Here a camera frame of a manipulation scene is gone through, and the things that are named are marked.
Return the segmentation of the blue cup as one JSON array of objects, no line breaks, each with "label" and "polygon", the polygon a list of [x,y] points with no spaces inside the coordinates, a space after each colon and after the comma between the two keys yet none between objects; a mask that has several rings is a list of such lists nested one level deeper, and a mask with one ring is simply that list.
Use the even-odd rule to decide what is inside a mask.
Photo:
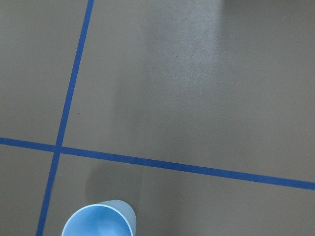
[{"label": "blue cup", "polygon": [[63,236],[134,236],[136,214],[122,200],[110,200],[85,206],[67,220]]}]

